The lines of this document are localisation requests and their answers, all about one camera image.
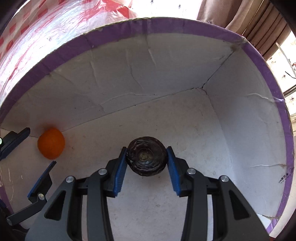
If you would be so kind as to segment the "right brown curtain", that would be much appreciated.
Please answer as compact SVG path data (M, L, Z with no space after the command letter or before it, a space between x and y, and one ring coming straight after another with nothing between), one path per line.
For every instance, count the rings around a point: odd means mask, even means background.
M197 20L245 37L268 60L291 32L284 16L271 1L202 1Z

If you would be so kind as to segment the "large dark passion fruit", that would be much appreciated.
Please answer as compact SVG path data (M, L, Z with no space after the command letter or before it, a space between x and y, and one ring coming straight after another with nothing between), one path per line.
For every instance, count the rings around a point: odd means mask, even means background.
M141 137L134 139L128 145L125 160L134 173L149 177L165 169L168 163L168 153L158 139Z

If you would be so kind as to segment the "purple white cardboard box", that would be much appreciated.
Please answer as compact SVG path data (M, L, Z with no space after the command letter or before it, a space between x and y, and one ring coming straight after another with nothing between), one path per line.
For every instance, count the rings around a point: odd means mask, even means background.
M10 211L50 161L38 137L57 128L65 148L52 189L83 178L150 136L211 178L227 175L272 233L293 180L294 141L281 88L244 37L177 18L112 23L64 43L1 101L1 132L30 135L1 161L1 201Z

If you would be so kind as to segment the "large front orange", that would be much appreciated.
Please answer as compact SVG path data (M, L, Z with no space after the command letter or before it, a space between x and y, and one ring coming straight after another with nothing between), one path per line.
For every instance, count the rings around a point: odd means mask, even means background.
M49 128L38 138L37 146L45 158L55 160L65 148L65 138L57 128Z

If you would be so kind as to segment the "red white checkered tablecloth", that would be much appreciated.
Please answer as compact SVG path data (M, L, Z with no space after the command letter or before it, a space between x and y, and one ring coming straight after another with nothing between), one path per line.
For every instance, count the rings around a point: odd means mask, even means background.
M34 65L64 43L135 16L132 1L26 1L1 35L1 101Z

